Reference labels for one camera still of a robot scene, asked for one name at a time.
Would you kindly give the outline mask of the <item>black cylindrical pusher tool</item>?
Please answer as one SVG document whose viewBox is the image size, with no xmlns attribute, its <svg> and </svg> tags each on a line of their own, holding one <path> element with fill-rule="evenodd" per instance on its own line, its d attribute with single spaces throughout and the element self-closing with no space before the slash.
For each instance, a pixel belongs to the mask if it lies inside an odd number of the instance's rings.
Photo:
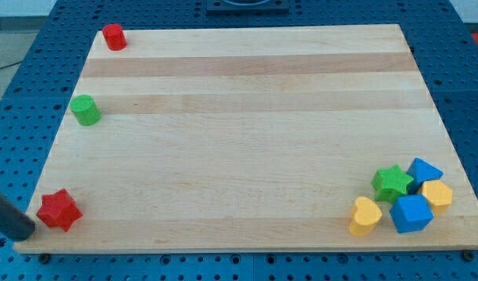
<svg viewBox="0 0 478 281">
<path fill-rule="evenodd" d="M 35 223 L 0 193 L 0 233 L 13 241 L 24 241 L 35 231 Z"/>
</svg>

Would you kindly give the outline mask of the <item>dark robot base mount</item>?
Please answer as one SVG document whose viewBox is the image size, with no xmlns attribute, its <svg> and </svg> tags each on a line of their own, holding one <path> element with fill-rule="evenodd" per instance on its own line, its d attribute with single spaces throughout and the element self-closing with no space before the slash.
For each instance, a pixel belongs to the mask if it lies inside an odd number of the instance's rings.
<svg viewBox="0 0 478 281">
<path fill-rule="evenodd" d="M 207 0 L 205 1 L 207 15 L 224 13 L 252 13 L 252 12 L 290 12 L 289 0 Z"/>
</svg>

